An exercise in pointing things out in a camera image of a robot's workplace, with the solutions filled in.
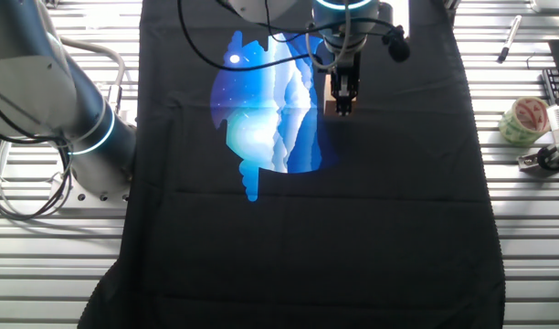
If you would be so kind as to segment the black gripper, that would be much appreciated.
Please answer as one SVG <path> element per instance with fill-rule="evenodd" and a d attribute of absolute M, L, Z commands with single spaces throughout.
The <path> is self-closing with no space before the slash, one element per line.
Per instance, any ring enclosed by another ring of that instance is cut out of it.
<path fill-rule="evenodd" d="M 353 110 L 353 100 L 359 89 L 359 67 L 353 66 L 354 58 L 363 49 L 366 39 L 354 38 L 347 45 L 324 40 L 324 44 L 333 55 L 331 95 L 336 101 L 335 111 L 339 116 L 348 116 Z"/>

